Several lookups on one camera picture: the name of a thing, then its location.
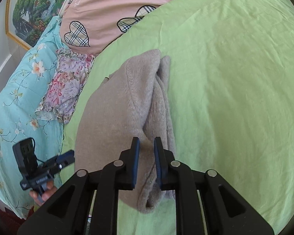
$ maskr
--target blue gripper pad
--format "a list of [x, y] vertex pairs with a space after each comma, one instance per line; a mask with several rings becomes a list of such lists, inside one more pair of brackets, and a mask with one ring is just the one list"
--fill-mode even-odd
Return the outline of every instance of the blue gripper pad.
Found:
[[160, 165], [160, 159], [159, 159], [159, 150], [157, 147], [156, 139], [154, 139], [154, 162], [156, 164], [156, 172], [157, 172], [157, 182], [159, 186], [162, 186], [162, 173], [161, 173], [161, 165]]
[[168, 176], [169, 166], [165, 157], [165, 151], [163, 149], [160, 137], [156, 137], [154, 139], [154, 161], [156, 164], [157, 181], [161, 188], [163, 179], [167, 178]]
[[132, 187], [135, 188], [137, 181], [138, 159], [140, 156], [140, 139], [134, 137], [132, 140], [129, 161], [127, 166], [130, 167], [130, 175], [132, 176]]

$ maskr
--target black camera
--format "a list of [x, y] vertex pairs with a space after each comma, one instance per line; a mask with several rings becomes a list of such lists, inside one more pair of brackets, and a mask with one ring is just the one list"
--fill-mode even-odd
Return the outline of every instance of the black camera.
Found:
[[70, 150], [63, 155], [53, 158], [38, 165], [35, 155], [35, 141], [33, 138], [24, 139], [13, 146], [13, 153], [22, 174], [20, 185], [23, 190], [32, 188], [40, 196], [46, 190], [46, 183], [54, 179], [54, 176], [63, 168], [75, 162], [74, 151]]

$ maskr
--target camera handle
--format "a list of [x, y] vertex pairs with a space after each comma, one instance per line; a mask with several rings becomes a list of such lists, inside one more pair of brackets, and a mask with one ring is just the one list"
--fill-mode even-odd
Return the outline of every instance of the camera handle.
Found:
[[45, 201], [42, 199], [42, 195], [45, 193], [45, 191], [48, 190], [47, 183], [43, 183], [35, 188], [33, 188], [34, 191], [38, 192], [38, 200], [41, 204], [45, 203]]

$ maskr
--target plaid heart pattern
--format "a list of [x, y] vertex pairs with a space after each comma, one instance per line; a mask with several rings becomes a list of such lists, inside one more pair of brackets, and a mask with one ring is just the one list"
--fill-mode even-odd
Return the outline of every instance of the plaid heart pattern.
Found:
[[67, 44], [75, 47], [90, 47], [86, 29], [79, 21], [70, 23], [70, 32], [64, 35], [64, 40]]
[[133, 25], [138, 23], [148, 13], [152, 12], [156, 7], [145, 5], [138, 9], [134, 17], [125, 17], [117, 22], [117, 26], [121, 32], [126, 33]]

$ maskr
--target folded towel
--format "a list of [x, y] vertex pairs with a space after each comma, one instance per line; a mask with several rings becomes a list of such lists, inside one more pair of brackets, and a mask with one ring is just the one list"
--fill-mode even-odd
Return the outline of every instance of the folded towel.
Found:
[[157, 49], [147, 51], [105, 78], [87, 102], [75, 143], [75, 170], [93, 172], [117, 160], [133, 137], [140, 138], [136, 188], [120, 191], [119, 198], [143, 213], [152, 211], [165, 196], [156, 184], [154, 138], [160, 136], [164, 148], [175, 152], [166, 94], [170, 57], [160, 56]]

